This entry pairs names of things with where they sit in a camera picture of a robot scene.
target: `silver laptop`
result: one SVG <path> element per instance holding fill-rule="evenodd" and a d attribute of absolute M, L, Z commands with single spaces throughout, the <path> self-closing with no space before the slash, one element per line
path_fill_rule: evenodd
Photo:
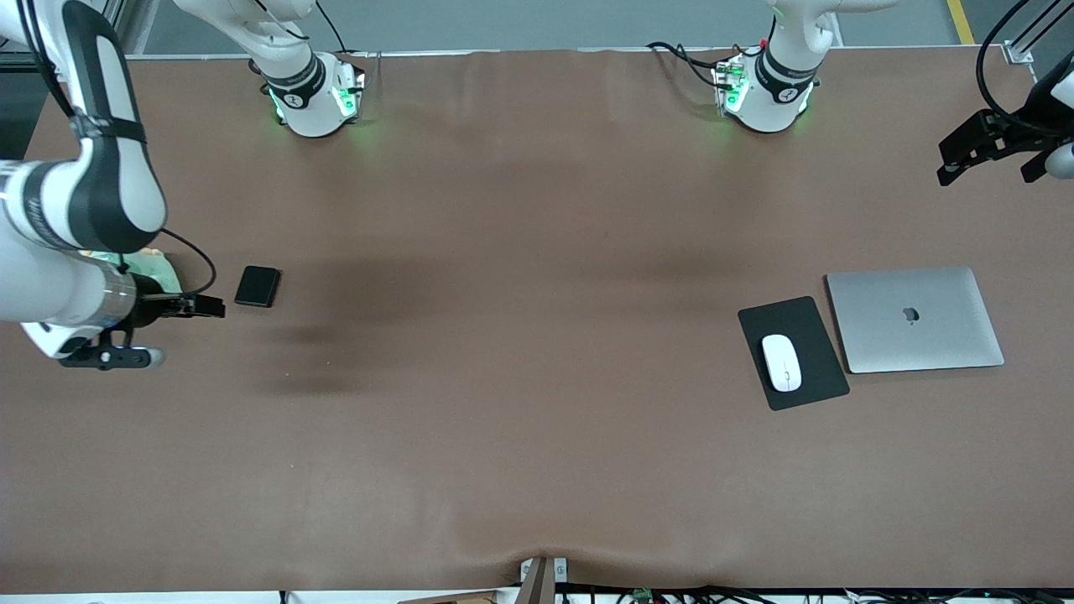
<path fill-rule="evenodd" d="M 851 373 L 1003 364 L 969 267 L 827 279 Z"/>

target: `black cable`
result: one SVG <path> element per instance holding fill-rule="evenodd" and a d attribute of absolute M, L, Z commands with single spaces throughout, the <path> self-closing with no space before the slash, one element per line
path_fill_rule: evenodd
<path fill-rule="evenodd" d="M 1014 39 L 1014 42 L 1012 42 L 1011 45 L 1012 46 L 1017 46 L 1018 43 L 1021 42 L 1021 39 L 1025 38 L 1030 31 L 1032 31 L 1033 28 L 1036 27 L 1036 24 L 1039 24 L 1042 20 L 1044 20 L 1044 17 L 1048 16 L 1048 13 L 1051 12 L 1051 9 L 1055 9 L 1062 1 L 1063 0 L 1051 0 L 1051 5 L 1048 6 L 1046 10 L 1041 11 L 1041 14 L 1036 15 L 1036 18 L 1033 19 L 1033 23 L 1029 24 L 1029 26 L 1027 26 L 1026 29 L 1022 30 L 1022 32 L 1018 34 L 1018 38 Z M 1051 21 L 1051 25 L 1056 25 L 1056 21 Z M 1032 45 L 1033 45 L 1033 42 L 1030 42 L 1029 44 L 1027 44 L 1027 46 L 1032 46 Z"/>
<path fill-rule="evenodd" d="M 189 247 L 190 249 L 192 249 L 194 251 L 194 254 L 197 254 L 198 256 L 201 256 L 202 260 L 204 260 L 205 263 L 208 264 L 208 270 L 209 270 L 211 274 L 209 274 L 209 277 L 208 277 L 208 282 L 205 285 L 203 285 L 203 286 L 201 286 L 201 287 L 199 287 L 197 289 L 191 289 L 190 291 L 180 291 L 178 293 L 150 293 L 150 294 L 146 296 L 145 299 L 146 300 L 175 300 L 175 299 L 178 299 L 178 298 L 190 298 L 190 297 L 193 297 L 193 296 L 198 296 L 199 293 L 201 293 L 201 292 L 205 291 L 206 289 L 213 287 L 213 284 L 216 283 L 216 264 L 213 262 L 213 259 L 209 258 L 207 254 L 205 254 L 204 251 L 202 251 L 200 247 L 198 247 L 197 245 L 190 243 L 190 241 L 187 240 L 185 236 L 183 236 L 183 235 L 180 235 L 180 234 L 178 234 L 178 233 L 176 233 L 174 231 L 171 231 L 169 229 L 160 229 L 160 232 L 162 232 L 165 235 L 174 239 L 175 241 L 182 243 L 183 245 L 186 245 L 187 247 Z"/>
<path fill-rule="evenodd" d="M 1036 41 L 1040 40 L 1045 33 L 1047 33 L 1048 31 L 1050 31 L 1051 28 L 1055 27 L 1057 23 L 1059 23 L 1059 19 L 1061 19 L 1064 16 L 1066 16 L 1066 13 L 1071 12 L 1071 9 L 1074 9 L 1074 4 L 1068 4 L 1066 8 L 1063 9 L 1062 12 L 1059 13 L 1059 16 L 1056 17 L 1055 20 L 1051 21 L 1051 25 L 1049 25 L 1048 27 L 1045 27 L 1045 28 L 1041 28 L 1041 31 L 1036 32 L 1036 35 L 1032 40 L 1029 41 L 1029 44 L 1026 44 L 1026 47 L 1028 48 L 1028 47 L 1031 47 L 1033 44 L 1036 44 Z"/>
<path fill-rule="evenodd" d="M 774 33 L 775 33 L 775 15 L 772 15 L 772 27 L 768 28 L 768 38 L 766 38 L 766 39 L 765 39 L 765 43 L 766 43 L 766 44 L 767 44 L 768 42 L 770 42 L 770 41 L 772 40 L 772 35 L 773 35 Z M 743 55 L 748 56 L 748 57 L 759 57 L 759 56 L 760 56 L 760 54 L 765 52 L 765 49 L 764 49 L 764 48 L 760 48 L 760 49 L 759 49 L 759 51 L 757 51 L 756 53 L 746 53 L 746 52 L 745 52 L 745 51 L 743 51 L 743 49 L 742 49 L 742 47 L 741 47 L 741 46 L 739 46 L 738 44 L 732 44 L 732 45 L 731 45 L 731 48 L 732 48 L 732 49 L 735 49 L 735 51 L 736 51 L 736 52 L 738 52 L 738 53 L 741 53 L 741 54 L 743 54 Z"/>
<path fill-rule="evenodd" d="M 682 44 L 679 44 L 678 46 L 671 47 L 671 45 L 668 44 L 667 42 L 653 42 L 652 44 L 648 44 L 647 46 L 649 48 L 653 48 L 653 49 L 656 49 L 656 48 L 670 48 L 672 55 L 674 55 L 676 57 L 678 57 L 679 59 L 681 59 L 683 61 L 686 61 L 686 64 L 690 66 L 691 71 L 694 72 L 694 75 L 696 75 L 698 80 L 700 80 L 701 82 L 705 82 L 706 84 L 708 84 L 709 86 L 712 86 L 713 88 L 719 88 L 721 90 L 730 90 L 731 89 L 731 87 L 728 86 L 727 84 L 716 84 L 715 82 L 713 82 L 713 81 L 709 80 L 708 77 L 706 77 L 705 74 L 702 74 L 700 71 L 698 71 L 697 70 L 698 67 L 702 67 L 705 69 L 712 69 L 712 68 L 715 67 L 716 63 L 714 63 L 714 62 L 713 63 L 709 63 L 709 62 L 700 61 L 700 60 L 697 60 L 697 59 L 691 57 L 690 54 L 686 53 L 686 48 Z"/>
<path fill-rule="evenodd" d="M 258 4 L 258 6 L 261 6 L 261 10 L 264 11 L 265 14 L 268 15 L 270 18 L 272 18 L 273 23 L 275 23 L 276 25 L 278 25 L 279 28 L 282 29 L 284 31 L 290 33 L 292 38 L 296 38 L 299 40 L 309 40 L 308 35 L 299 35 L 297 33 L 295 33 L 295 32 L 291 31 L 290 29 L 284 27 L 284 24 L 279 23 L 279 19 L 276 18 L 276 15 L 274 15 L 274 14 L 272 14 L 272 13 L 268 12 L 268 9 L 265 8 L 264 2 L 262 2 L 261 0 L 253 0 L 253 1 Z"/>
<path fill-rule="evenodd" d="M 975 75 L 977 77 L 977 90 L 981 91 L 981 97 L 985 100 L 985 103 L 988 105 L 988 107 L 991 109 L 993 112 L 996 112 L 996 114 L 999 115 L 1000 117 L 1006 119 L 1007 121 L 1015 124 L 1017 126 L 1021 126 L 1022 128 L 1028 128 L 1033 132 L 1036 132 L 1037 134 L 1042 134 L 1044 136 L 1061 136 L 1062 132 L 1058 132 L 1051 130 L 1050 128 L 1045 128 L 1043 126 L 1039 126 L 1035 124 L 1030 124 L 1019 117 L 1015 117 L 1014 115 L 1008 113 L 1005 109 L 1001 107 L 1000 104 L 996 102 L 996 99 L 992 97 L 992 94 L 988 90 L 988 84 L 985 82 L 985 54 L 988 51 L 988 46 L 996 40 L 996 37 L 999 35 L 999 32 L 1001 29 L 1003 29 L 1003 26 L 1010 23 L 1011 19 L 1015 16 L 1015 14 L 1017 14 L 1018 11 L 1021 10 L 1021 8 L 1028 4 L 1030 0 L 1018 0 L 1017 2 L 1015 2 L 1014 6 L 1011 6 L 1011 10 L 1007 11 L 1002 18 L 1000 18 L 999 23 L 996 24 L 996 27 L 993 27 L 992 30 L 988 32 L 988 35 L 985 37 L 985 41 L 981 43 L 981 49 L 977 51 L 977 63 L 975 68 Z"/>
<path fill-rule="evenodd" d="M 18 20 L 23 26 L 23 35 L 26 37 L 26 46 L 30 49 L 33 63 L 38 67 L 38 72 L 45 80 L 45 87 L 48 89 L 48 92 L 56 99 L 56 103 L 60 105 L 60 111 L 63 112 L 63 115 L 73 117 L 74 110 L 71 109 L 71 102 L 60 88 L 59 80 L 56 78 L 56 66 L 48 60 L 33 0 L 17 0 L 16 3 L 18 5 Z"/>
<path fill-rule="evenodd" d="M 314 4 L 317 5 L 317 10 L 321 12 L 321 16 L 324 17 L 324 20 L 329 21 L 329 27 L 332 28 L 332 33 L 334 33 L 336 37 L 336 42 L 339 43 L 339 52 L 349 53 L 350 51 L 347 49 L 347 45 L 343 43 L 343 38 L 339 35 L 339 30 L 336 29 L 335 24 L 332 23 L 332 17 L 330 17 L 329 14 L 324 12 L 324 8 L 321 6 L 321 0 L 317 0 L 316 2 L 314 2 Z"/>
<path fill-rule="evenodd" d="M 665 51 L 668 51 L 669 53 L 671 53 L 672 55 L 674 55 L 676 57 L 678 57 L 678 58 L 680 58 L 680 59 L 682 59 L 684 61 L 690 61 L 691 63 L 696 64 L 697 67 L 703 67 L 706 69 L 712 69 L 712 68 L 716 67 L 717 62 L 720 62 L 720 61 L 713 61 L 713 62 L 710 63 L 710 62 L 702 61 L 700 59 L 695 59 L 695 58 L 691 57 L 690 55 L 686 55 L 683 52 L 679 51 L 679 48 L 682 47 L 682 44 L 679 44 L 679 46 L 672 46 L 672 45 L 668 44 L 667 42 L 653 42 L 651 44 L 647 44 L 645 47 L 647 48 L 652 48 L 652 49 L 664 48 Z"/>

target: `black phone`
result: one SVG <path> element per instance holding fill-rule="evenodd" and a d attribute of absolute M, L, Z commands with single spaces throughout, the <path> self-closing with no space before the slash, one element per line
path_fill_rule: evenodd
<path fill-rule="evenodd" d="M 235 293 L 235 304 L 247 306 L 272 306 L 276 298 L 276 286 L 279 285 L 280 272 L 267 267 L 246 267 L 243 278 L 238 282 Z"/>

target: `computer mouse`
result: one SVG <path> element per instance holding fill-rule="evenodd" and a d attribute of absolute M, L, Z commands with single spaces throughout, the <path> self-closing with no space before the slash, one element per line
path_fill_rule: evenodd
<path fill-rule="evenodd" d="M 790 392 L 801 388 L 802 370 L 798 364 L 795 345 L 786 335 L 773 333 L 760 341 L 760 350 L 768 365 L 768 379 L 772 388 L 780 392 Z"/>

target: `mouse pad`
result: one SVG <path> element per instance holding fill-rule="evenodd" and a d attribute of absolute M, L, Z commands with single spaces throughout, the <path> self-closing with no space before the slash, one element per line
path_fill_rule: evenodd
<path fill-rule="evenodd" d="M 807 296 L 739 311 L 739 322 L 750 345 L 750 354 L 757 368 L 757 376 L 760 377 L 765 397 L 768 398 L 768 406 L 772 411 L 834 399 L 851 391 L 843 368 L 839 364 L 839 357 L 831 346 L 828 331 L 824 329 L 821 313 L 816 310 L 816 302 L 812 298 Z M 773 333 L 782 333 L 789 337 L 798 354 L 802 385 L 792 392 L 780 392 L 772 388 L 772 383 L 768 378 L 768 368 L 760 350 L 760 341 Z"/>

